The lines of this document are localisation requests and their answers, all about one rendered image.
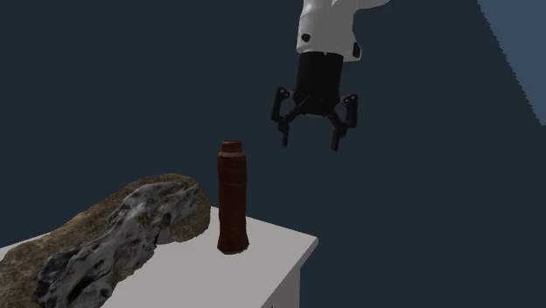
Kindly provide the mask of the white cabinet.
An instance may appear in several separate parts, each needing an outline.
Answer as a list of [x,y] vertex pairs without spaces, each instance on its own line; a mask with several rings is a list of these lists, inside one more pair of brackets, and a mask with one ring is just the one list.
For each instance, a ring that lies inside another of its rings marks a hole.
[[221,253],[213,207],[203,234],[158,246],[101,308],[299,308],[300,270],[318,238],[253,218],[246,228],[248,248]]

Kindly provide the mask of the grey mottled driftwood piece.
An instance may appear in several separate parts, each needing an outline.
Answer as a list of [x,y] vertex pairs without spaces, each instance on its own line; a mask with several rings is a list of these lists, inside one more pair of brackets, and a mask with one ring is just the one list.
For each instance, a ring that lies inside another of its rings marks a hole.
[[198,194],[197,184],[184,182],[137,188],[96,237],[47,259],[34,301],[40,308],[101,308],[119,282],[153,257],[159,234],[196,212]]

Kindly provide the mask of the brown rough rock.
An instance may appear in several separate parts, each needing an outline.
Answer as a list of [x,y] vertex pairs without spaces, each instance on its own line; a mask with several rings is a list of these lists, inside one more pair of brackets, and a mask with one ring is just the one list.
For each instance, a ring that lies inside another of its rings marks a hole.
[[[96,237],[125,197],[141,186],[158,182],[199,186],[194,179],[174,173],[141,178],[77,214],[51,233],[10,248],[0,260],[0,308],[40,308],[32,294],[38,287],[38,274],[47,259]],[[157,247],[169,242],[189,241],[207,230],[211,203],[200,186],[195,202],[196,212],[163,230],[157,239]]]

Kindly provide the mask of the tall brown ribbed bottle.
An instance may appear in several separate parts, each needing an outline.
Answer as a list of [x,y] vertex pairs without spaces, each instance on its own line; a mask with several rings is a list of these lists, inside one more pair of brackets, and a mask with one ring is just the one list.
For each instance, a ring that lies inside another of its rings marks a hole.
[[247,157],[241,140],[226,140],[217,155],[220,234],[217,249],[225,255],[249,247],[246,223]]

